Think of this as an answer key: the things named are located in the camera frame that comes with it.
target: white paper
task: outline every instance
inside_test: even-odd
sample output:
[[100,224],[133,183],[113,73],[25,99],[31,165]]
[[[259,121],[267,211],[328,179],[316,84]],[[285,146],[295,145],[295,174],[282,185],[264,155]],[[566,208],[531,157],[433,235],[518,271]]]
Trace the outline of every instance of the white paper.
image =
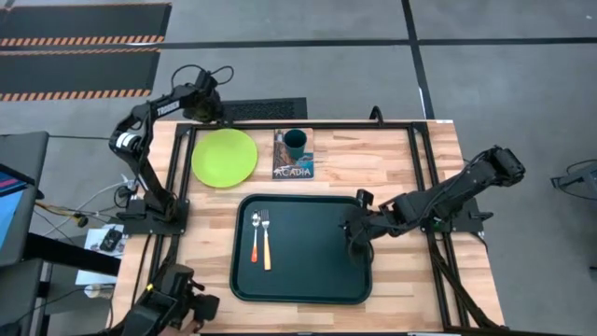
[[[105,252],[100,249],[100,244],[104,239],[105,235],[108,233],[108,230],[114,229],[122,232],[123,226],[122,225],[115,225],[115,224],[106,224],[102,229],[89,229],[87,232],[87,239],[85,240],[85,249],[96,251],[98,253],[105,254],[107,256],[116,257],[118,259],[122,259],[122,253],[124,251],[124,245],[126,244],[125,236],[120,239],[116,249],[112,252]],[[81,271],[79,270],[76,274],[76,281],[75,284],[78,286],[84,285],[93,285],[93,284],[115,284],[116,277],[112,275],[105,275],[100,273],[94,273],[89,271]]]

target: lime green plate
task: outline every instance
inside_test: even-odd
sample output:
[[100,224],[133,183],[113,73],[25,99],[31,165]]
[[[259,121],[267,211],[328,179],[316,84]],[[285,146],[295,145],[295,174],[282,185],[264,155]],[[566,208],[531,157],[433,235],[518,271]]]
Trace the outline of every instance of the lime green plate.
[[214,188],[228,188],[243,182],[256,165],[255,141],[233,129],[205,135],[195,146],[191,160],[195,176]]

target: wooden table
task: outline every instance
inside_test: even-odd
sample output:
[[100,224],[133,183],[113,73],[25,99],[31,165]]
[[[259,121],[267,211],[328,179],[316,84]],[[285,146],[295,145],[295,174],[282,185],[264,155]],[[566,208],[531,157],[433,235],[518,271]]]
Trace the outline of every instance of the wooden table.
[[[463,158],[453,123],[429,121],[430,137],[441,180],[457,174]],[[149,159],[165,183],[174,141],[176,121],[160,121]],[[410,331],[441,330],[431,262],[425,236],[418,230],[398,238],[384,236],[373,241],[375,261],[373,290],[358,305],[305,303],[256,303],[237,299],[229,288],[229,267],[239,202],[253,193],[288,193],[355,196],[367,189],[376,206],[402,192],[415,190],[415,176],[407,132],[402,130],[314,130],[315,177],[311,181],[271,180],[272,132],[247,131],[255,139],[258,162],[254,173],[232,189],[212,189],[194,176],[188,198],[191,213],[181,239],[178,263],[195,270],[195,280],[206,292],[221,299],[215,321],[205,332],[275,331]],[[198,138],[206,132],[199,132]],[[423,141],[418,138],[420,157],[429,182]],[[178,167],[182,167],[185,143]],[[180,180],[178,169],[176,181]],[[503,323],[485,247],[468,233],[452,235],[461,280],[470,295],[498,324]],[[126,245],[115,289],[114,318],[128,312],[145,236],[132,237]],[[144,264],[140,291],[147,279],[151,247]],[[453,294],[446,283],[451,322],[458,325]]]

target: concrete floor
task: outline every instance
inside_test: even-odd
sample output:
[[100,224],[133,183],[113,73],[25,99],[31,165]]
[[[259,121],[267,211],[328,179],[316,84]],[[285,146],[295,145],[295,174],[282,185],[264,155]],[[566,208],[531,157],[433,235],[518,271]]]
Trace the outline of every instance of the concrete floor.
[[[69,2],[75,1],[16,5]],[[167,42],[408,36],[397,0],[173,2]],[[412,0],[411,5],[420,38],[597,36],[597,4],[591,0]],[[499,144],[512,148],[528,171],[518,186],[479,196],[482,210],[496,213],[486,223],[486,237],[504,316],[513,329],[597,333],[597,282],[588,272],[589,264],[597,264],[596,212],[591,202],[559,193],[548,181],[570,163],[595,158],[595,54],[595,45],[422,47],[436,117],[455,120],[465,156]],[[372,105],[387,119],[423,117],[408,47],[165,50],[155,96],[169,90],[170,74],[185,63],[233,65],[236,77],[220,91],[226,100],[304,96],[311,119],[363,118]],[[181,81],[193,76],[181,75]],[[0,133],[108,136],[140,101],[2,103]],[[132,176],[106,142],[51,139],[41,188],[50,203],[75,206],[118,182],[121,173]],[[111,202],[107,194],[91,208]],[[32,231],[47,230],[34,217]],[[50,334],[99,330],[106,315],[106,305],[56,315]]]

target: silver fork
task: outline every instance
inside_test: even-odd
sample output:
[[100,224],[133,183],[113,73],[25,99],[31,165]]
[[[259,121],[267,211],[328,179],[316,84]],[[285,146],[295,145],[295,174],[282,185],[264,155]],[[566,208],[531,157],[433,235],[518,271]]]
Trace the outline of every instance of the silver fork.
[[253,216],[253,227],[255,228],[255,234],[253,235],[253,253],[251,253],[251,261],[257,262],[257,228],[259,227],[259,221],[261,218],[259,217],[259,212],[254,211]]
[[270,238],[268,227],[270,226],[270,212],[268,209],[261,210],[261,225],[263,225],[263,265],[266,271],[271,270]]

